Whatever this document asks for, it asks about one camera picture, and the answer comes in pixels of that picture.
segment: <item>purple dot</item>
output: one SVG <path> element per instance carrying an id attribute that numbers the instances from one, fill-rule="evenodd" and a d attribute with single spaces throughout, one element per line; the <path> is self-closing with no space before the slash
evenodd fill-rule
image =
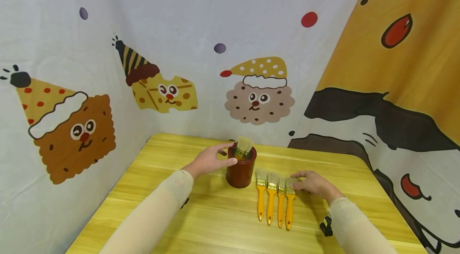
<path id="1" fill-rule="evenodd" d="M 88 19 L 88 12 L 85 8 L 80 8 L 80 17 L 84 20 Z"/>
<path id="2" fill-rule="evenodd" d="M 218 43 L 214 46 L 214 51 L 218 54 L 223 54 L 227 50 L 227 47 L 223 43 Z"/>

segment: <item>backdrop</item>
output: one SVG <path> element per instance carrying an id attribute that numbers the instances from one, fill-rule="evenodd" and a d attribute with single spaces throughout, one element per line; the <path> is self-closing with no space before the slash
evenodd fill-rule
<path id="1" fill-rule="evenodd" d="M 429 253 L 460 253 L 460 0 L 358 0 L 289 147 L 353 154 Z"/>
<path id="2" fill-rule="evenodd" d="M 0 248 L 63 253 L 157 132 L 287 146 L 357 0 L 1 0 Z"/>

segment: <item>red dot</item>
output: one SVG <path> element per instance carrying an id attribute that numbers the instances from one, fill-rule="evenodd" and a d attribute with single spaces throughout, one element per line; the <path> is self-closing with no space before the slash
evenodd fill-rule
<path id="1" fill-rule="evenodd" d="M 302 17 L 302 25 L 303 27 L 312 27 L 318 21 L 318 15 L 316 12 L 308 12 L 306 15 Z"/>
<path id="2" fill-rule="evenodd" d="M 222 77 L 229 77 L 232 74 L 231 70 L 224 70 L 220 73 Z"/>

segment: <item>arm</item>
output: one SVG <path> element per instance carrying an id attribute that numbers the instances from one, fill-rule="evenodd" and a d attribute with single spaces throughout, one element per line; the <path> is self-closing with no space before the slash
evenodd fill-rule
<path id="1" fill-rule="evenodd" d="M 319 194 L 329 204 L 332 231 L 347 254 L 397 253 L 355 203 L 348 200 L 329 181 L 313 171 L 302 171 L 292 177 L 305 177 L 305 180 L 296 182 L 291 187 Z"/>
<path id="2" fill-rule="evenodd" d="M 100 254 L 151 253 L 184 205 L 193 182 L 201 175 L 236 164 L 236 158 L 217 159 L 217 153 L 226 155 L 223 149 L 232 145 L 221 144 L 206 148 L 192 163 L 161 182 L 121 223 Z"/>

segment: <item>black clip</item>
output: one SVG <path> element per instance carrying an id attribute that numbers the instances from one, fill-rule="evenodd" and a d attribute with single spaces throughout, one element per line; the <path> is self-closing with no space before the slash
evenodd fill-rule
<path id="1" fill-rule="evenodd" d="M 187 197 L 187 200 L 185 200 L 185 203 L 182 205 L 181 209 L 184 208 L 184 205 L 187 204 L 189 199 L 190 199 L 190 197 Z"/>
<path id="2" fill-rule="evenodd" d="M 319 228 L 321 229 L 324 236 L 326 237 L 333 235 L 331 224 L 332 224 L 332 219 L 329 216 L 326 216 L 323 220 L 323 223 L 319 225 Z"/>

